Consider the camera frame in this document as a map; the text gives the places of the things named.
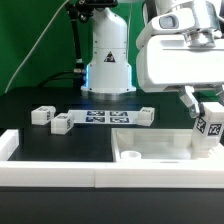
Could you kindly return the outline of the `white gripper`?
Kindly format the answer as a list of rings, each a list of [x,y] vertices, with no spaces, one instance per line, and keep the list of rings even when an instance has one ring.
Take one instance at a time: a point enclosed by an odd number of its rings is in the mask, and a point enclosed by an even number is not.
[[[182,86],[179,98],[190,117],[197,118],[204,116],[204,106],[194,97],[193,85],[220,84],[215,92],[224,104],[224,39],[216,39],[214,48],[190,48],[181,34],[150,37],[142,31],[136,45],[137,78],[143,91],[162,92]]]

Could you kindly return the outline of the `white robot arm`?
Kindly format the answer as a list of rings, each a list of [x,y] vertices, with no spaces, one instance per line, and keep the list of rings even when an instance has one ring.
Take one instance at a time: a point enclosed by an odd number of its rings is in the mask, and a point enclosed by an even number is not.
[[[193,118],[205,105],[193,92],[224,84],[214,70],[224,63],[220,16],[223,0],[136,0],[144,28],[136,39],[138,84],[145,92],[177,91]],[[111,11],[113,0],[88,0],[93,8],[93,57],[83,89],[95,96],[132,92],[125,21]]]

